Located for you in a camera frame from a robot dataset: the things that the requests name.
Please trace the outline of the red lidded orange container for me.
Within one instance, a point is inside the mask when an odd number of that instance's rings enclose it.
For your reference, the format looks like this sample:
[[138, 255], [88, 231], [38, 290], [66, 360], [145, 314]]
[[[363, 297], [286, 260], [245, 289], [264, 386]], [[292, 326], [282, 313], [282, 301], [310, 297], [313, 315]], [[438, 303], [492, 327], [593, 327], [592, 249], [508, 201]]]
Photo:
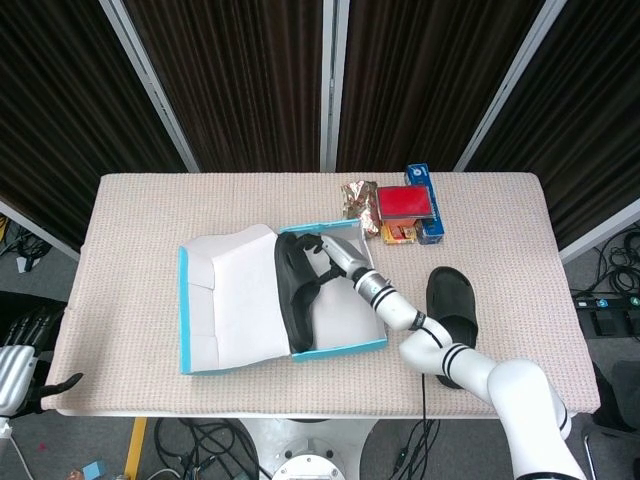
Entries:
[[430, 190], [424, 185], [379, 187], [376, 192], [380, 220], [408, 227], [417, 220], [433, 219]]

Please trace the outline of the light blue shoe box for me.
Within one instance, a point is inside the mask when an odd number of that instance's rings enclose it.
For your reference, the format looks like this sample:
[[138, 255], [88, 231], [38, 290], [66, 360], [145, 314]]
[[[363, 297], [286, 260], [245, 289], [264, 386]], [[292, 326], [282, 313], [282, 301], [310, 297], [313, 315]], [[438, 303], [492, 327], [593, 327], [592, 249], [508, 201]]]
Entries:
[[[357, 220], [297, 225], [275, 232], [264, 224], [226, 235], [196, 237], [178, 250], [180, 370], [221, 374], [281, 357], [331, 358], [384, 348], [387, 329], [347, 278], [320, 285], [312, 303], [314, 342], [291, 351], [278, 299], [274, 247], [285, 232], [327, 234], [371, 257]], [[325, 253], [306, 252], [318, 276], [330, 268]]]

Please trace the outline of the blue cardboard box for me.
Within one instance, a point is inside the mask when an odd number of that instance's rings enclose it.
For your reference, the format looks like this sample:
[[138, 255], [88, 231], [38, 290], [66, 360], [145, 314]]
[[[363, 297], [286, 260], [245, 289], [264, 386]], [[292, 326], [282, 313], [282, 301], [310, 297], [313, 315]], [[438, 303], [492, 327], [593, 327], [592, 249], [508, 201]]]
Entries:
[[419, 219], [415, 224], [417, 241], [421, 245], [434, 245], [444, 238], [444, 226], [440, 209], [437, 203], [435, 188], [430, 178], [430, 172], [426, 163], [410, 164], [406, 167], [405, 183], [407, 185], [426, 186], [429, 190], [429, 198], [432, 207], [430, 217]]

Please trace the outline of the black rubber slipper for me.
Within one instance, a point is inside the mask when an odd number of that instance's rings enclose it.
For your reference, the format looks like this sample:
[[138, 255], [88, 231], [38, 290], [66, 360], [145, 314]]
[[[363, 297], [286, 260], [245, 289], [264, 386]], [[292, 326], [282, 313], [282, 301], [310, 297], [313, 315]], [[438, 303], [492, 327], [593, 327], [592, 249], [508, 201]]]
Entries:
[[293, 353], [313, 347], [314, 334], [310, 308], [320, 292], [319, 276], [306, 252], [321, 249], [317, 235], [280, 234], [274, 247], [278, 299], [288, 341]]
[[436, 363], [437, 378], [448, 388], [474, 385], [478, 322], [476, 300], [470, 280], [453, 267], [437, 267], [426, 289], [427, 316], [440, 330], [425, 328], [435, 345], [444, 352]]

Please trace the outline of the grey aluminium partition post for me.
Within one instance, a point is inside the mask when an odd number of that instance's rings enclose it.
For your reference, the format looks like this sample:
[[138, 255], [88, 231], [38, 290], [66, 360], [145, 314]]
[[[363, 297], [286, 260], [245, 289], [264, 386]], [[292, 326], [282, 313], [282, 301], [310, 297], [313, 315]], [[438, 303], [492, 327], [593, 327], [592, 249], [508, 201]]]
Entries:
[[98, 0], [160, 122], [189, 173], [201, 169], [123, 0]]
[[640, 221], [640, 198], [630, 203], [559, 251], [563, 265], [573, 261], [604, 240], [612, 238], [632, 223]]
[[350, 0], [323, 0], [322, 6], [319, 169], [323, 173], [335, 173]]
[[516, 54], [509, 65], [496, 93], [481, 117], [468, 143], [458, 158], [453, 171], [463, 172], [493, 127], [530, 62], [539, 50], [549, 31], [564, 10], [568, 0], [544, 0]]
[[29, 218], [27, 218], [21, 212], [19, 212], [18, 210], [14, 209], [8, 203], [6, 203], [6, 202], [4, 202], [2, 200], [0, 200], [0, 213], [5, 215], [5, 216], [7, 216], [9, 219], [15, 221], [20, 226], [26, 228], [29, 232], [35, 234], [40, 239], [42, 239], [45, 242], [49, 243], [52, 247], [54, 247], [57, 250], [59, 250], [60, 252], [64, 253], [65, 255], [67, 255], [72, 260], [74, 260], [76, 262], [79, 261], [80, 253], [77, 250], [73, 249], [72, 247], [70, 247], [69, 245], [64, 243], [63, 241], [59, 240], [54, 235], [52, 235], [49, 232], [47, 232], [41, 226], [39, 226], [36, 223], [34, 223], [33, 221], [31, 221]]

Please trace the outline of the gold foil wrapper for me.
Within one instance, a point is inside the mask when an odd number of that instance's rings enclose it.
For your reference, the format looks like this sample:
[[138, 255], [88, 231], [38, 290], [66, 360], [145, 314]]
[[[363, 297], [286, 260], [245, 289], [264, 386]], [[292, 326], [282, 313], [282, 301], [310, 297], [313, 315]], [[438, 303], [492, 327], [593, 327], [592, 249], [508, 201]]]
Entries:
[[344, 219], [357, 219], [368, 238], [380, 234], [381, 220], [377, 201], [378, 184], [357, 180], [341, 186]]

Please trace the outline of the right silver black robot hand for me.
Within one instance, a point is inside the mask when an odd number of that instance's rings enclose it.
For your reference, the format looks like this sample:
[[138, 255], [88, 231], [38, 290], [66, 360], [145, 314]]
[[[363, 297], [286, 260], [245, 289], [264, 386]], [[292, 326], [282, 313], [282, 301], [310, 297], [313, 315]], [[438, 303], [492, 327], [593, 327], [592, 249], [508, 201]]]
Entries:
[[298, 237], [295, 246], [304, 251], [312, 250], [314, 254], [324, 252], [329, 258], [330, 268], [318, 277], [319, 285], [338, 277], [357, 282], [371, 269], [367, 258], [351, 243], [340, 237], [306, 233]]

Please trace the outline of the yellow floor strip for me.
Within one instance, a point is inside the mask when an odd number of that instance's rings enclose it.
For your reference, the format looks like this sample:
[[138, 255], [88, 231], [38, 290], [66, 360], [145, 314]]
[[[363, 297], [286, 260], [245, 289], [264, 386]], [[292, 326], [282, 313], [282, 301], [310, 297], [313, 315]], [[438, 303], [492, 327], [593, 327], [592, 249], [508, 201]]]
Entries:
[[140, 459], [142, 455], [144, 438], [148, 419], [146, 417], [136, 417], [134, 419], [127, 458], [124, 467], [124, 475], [128, 480], [136, 480]]

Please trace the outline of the beige cloth-covered table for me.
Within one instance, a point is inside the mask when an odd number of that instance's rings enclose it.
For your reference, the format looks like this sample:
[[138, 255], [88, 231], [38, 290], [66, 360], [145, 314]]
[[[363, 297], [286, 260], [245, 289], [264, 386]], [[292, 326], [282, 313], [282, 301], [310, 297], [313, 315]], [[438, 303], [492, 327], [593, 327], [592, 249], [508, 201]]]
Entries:
[[[186, 241], [253, 224], [336, 220], [344, 174], [110, 174], [101, 179], [48, 379], [83, 378], [43, 405], [66, 415], [488, 418], [461, 390], [422, 378], [384, 349], [296, 362], [280, 358], [212, 376], [180, 371], [177, 259]], [[527, 358], [571, 413], [600, 404], [538, 178], [432, 174], [445, 236], [437, 245], [373, 240], [375, 266], [416, 307], [430, 272], [471, 282], [477, 348]]]

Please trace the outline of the yellow red snack packet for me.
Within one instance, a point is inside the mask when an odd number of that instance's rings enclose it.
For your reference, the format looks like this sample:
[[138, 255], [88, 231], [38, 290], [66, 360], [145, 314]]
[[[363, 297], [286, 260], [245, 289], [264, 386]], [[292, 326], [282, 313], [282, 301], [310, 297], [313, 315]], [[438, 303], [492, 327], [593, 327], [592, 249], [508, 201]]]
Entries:
[[417, 242], [417, 234], [414, 226], [397, 226], [383, 223], [381, 237], [388, 245], [413, 244]]

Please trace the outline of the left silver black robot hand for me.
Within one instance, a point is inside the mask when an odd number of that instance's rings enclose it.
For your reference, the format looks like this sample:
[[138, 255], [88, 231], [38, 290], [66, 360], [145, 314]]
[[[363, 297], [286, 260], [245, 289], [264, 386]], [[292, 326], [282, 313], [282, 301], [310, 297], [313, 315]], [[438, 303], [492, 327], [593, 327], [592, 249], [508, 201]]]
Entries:
[[57, 384], [46, 384], [50, 366], [41, 356], [53, 350], [63, 309], [42, 306], [8, 322], [0, 332], [0, 418], [41, 413], [43, 398], [72, 389], [82, 378], [73, 373]]

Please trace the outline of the grey metal chair leg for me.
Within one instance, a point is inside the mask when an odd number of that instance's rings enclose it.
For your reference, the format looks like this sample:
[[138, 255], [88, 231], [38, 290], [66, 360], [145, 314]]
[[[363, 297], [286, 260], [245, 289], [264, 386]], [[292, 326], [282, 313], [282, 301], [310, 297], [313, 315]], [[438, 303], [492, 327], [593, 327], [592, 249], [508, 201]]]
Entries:
[[591, 437], [593, 436], [592, 432], [587, 432], [583, 435], [583, 447], [585, 451], [585, 455], [587, 458], [589, 472], [591, 476], [591, 480], [598, 480], [597, 472], [594, 464], [594, 457], [591, 448]]

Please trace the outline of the black foot pedal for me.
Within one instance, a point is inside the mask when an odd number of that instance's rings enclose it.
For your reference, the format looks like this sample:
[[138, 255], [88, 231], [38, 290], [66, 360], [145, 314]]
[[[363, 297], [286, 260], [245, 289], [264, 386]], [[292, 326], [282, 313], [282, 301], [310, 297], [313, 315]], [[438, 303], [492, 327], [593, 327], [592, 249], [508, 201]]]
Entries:
[[579, 310], [578, 320], [587, 340], [621, 339], [633, 336], [627, 313], [622, 310]]

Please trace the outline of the white silver robot base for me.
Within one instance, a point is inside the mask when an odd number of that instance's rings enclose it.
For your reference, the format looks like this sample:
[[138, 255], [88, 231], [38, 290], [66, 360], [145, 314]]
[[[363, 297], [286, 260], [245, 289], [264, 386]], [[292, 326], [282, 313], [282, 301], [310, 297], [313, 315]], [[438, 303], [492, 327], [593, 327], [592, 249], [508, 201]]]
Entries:
[[258, 455], [260, 480], [360, 480], [372, 418], [244, 418]]

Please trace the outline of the dark corrugated partition panel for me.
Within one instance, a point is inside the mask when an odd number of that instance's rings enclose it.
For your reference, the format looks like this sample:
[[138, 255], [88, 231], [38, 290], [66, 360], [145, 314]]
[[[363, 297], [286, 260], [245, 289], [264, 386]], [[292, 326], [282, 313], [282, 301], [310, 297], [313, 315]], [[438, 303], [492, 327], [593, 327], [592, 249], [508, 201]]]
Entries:
[[640, 199], [640, 0], [567, 0], [467, 168], [535, 174], [560, 248]]
[[323, 0], [124, 3], [201, 171], [318, 171]]
[[454, 169], [544, 0], [350, 0], [336, 169]]
[[74, 250], [102, 176], [186, 167], [98, 0], [0, 0], [0, 200]]

